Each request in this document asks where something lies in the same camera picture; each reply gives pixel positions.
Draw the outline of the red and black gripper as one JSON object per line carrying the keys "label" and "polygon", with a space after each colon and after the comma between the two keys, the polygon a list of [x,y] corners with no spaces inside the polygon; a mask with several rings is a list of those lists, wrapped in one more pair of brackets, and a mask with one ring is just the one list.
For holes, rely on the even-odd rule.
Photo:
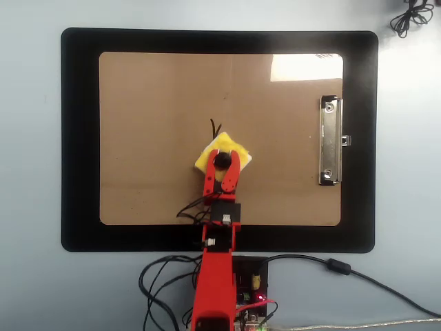
{"label": "red and black gripper", "polygon": [[230,153],[220,153],[220,169],[225,171],[222,182],[215,178],[216,167],[215,158],[219,154],[219,149],[210,152],[207,161],[205,182],[203,188],[204,204],[211,205],[215,200],[235,202],[236,189],[240,174],[240,157],[237,151]]}

